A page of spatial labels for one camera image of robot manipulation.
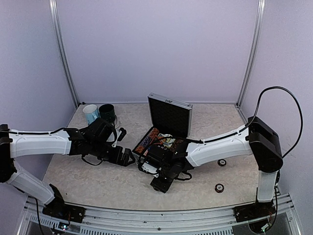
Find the blue playing card deck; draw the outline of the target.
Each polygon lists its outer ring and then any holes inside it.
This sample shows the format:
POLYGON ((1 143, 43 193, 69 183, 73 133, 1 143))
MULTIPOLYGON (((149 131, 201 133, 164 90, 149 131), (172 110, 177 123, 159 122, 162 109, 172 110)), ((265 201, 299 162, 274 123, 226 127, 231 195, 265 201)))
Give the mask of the blue playing card deck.
POLYGON ((163 147, 166 147, 166 148, 171 148, 172 145, 175 143, 175 139, 164 139, 163 138, 163 135, 162 133, 159 133, 158 134, 158 139, 159 139, 159 143, 163 146, 163 147))

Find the aluminium poker case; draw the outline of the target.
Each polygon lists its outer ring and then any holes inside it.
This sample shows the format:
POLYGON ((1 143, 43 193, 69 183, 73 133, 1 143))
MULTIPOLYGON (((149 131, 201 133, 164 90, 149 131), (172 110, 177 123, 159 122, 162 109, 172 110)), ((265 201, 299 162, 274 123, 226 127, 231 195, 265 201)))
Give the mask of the aluminium poker case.
POLYGON ((159 133, 182 138, 189 136, 193 110, 192 104, 156 93, 148 95, 148 103, 152 127, 157 128, 159 133))

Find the black poker chip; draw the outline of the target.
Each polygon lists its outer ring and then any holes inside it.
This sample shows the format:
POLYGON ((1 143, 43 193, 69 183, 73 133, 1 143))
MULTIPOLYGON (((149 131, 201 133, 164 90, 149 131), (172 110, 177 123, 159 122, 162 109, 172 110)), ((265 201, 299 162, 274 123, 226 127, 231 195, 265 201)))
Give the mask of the black poker chip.
POLYGON ((218 160, 218 165, 219 166, 226 166, 226 164, 227 164, 226 160, 224 160, 224 159, 218 160))
POLYGON ((223 184, 216 184, 216 185, 215 185, 215 191, 216 191, 217 193, 222 193, 222 192, 224 191, 224 186, 223 186, 223 184))

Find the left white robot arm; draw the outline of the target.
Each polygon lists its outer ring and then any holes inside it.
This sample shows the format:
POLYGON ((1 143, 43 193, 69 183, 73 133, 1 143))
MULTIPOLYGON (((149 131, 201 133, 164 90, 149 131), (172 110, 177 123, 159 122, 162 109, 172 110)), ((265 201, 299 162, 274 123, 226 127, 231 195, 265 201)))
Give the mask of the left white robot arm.
POLYGON ((119 166, 135 163, 130 149, 117 145, 126 135, 124 128, 115 127, 97 118, 87 127, 60 128, 50 132, 21 132, 0 126, 0 181, 33 196, 57 217, 68 214, 68 206, 52 184, 46 184, 24 170, 14 159, 28 155, 87 155, 95 156, 101 163, 119 166))

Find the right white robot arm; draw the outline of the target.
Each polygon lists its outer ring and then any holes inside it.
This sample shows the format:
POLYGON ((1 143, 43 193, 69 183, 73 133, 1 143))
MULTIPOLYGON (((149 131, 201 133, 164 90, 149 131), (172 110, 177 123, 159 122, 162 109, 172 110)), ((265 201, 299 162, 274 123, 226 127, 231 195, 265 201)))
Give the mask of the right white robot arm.
POLYGON ((225 135, 203 141, 175 139, 173 150, 163 150, 152 142, 146 149, 141 169, 154 175, 151 185, 165 193, 181 173, 203 164, 241 155, 253 155, 258 165, 256 202, 250 206, 254 217, 261 217, 273 205, 277 175, 283 166, 278 134, 258 117, 225 135))

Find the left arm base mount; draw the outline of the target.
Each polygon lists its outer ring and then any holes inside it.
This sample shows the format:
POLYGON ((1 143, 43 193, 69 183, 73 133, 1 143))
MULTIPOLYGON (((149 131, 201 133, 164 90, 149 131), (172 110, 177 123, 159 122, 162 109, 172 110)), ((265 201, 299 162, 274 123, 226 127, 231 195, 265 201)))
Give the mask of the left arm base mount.
POLYGON ((69 222, 82 223, 86 209, 68 204, 45 206, 43 214, 69 222))

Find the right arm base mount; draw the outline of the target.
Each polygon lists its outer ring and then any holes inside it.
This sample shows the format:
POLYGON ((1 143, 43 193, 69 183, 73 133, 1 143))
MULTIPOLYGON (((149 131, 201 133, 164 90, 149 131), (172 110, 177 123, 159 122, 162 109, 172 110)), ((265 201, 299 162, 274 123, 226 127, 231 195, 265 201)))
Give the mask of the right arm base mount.
POLYGON ((275 206, 272 202, 254 202, 243 206, 236 206, 233 211, 237 223, 269 216, 276 213, 275 206))

